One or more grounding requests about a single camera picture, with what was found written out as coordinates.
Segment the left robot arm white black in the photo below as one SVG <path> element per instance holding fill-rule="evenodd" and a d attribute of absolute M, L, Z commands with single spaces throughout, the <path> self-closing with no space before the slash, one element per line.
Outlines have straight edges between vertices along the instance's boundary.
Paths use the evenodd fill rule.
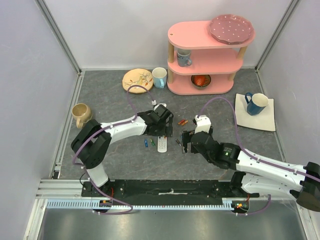
<path fill-rule="evenodd" d="M 99 197 L 110 191 L 103 160 L 109 146 L 133 136 L 172 137 L 174 114 L 158 104 L 152 110 L 110 123 L 89 120 L 71 143 L 71 149 L 93 182 L 92 191 Z"/>

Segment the white remote control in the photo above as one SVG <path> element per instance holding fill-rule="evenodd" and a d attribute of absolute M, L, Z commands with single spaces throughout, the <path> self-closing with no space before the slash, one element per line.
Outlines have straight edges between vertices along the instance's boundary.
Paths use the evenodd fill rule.
<path fill-rule="evenodd" d="M 166 153 L 168 150 L 168 138 L 166 136 L 157 137 L 157 151 L 159 153 Z"/>

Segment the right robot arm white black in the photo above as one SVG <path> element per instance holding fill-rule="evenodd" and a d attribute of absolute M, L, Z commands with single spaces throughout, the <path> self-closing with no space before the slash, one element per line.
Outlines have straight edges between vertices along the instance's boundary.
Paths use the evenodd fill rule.
<path fill-rule="evenodd" d="M 320 166 L 314 162 L 306 165 L 280 162 L 251 152 L 239 145 L 214 140 L 213 129 L 183 131 L 182 151 L 201 154 L 205 160 L 220 169 L 235 173 L 229 191 L 235 197 L 244 193 L 286 196 L 300 206 L 320 210 Z"/>

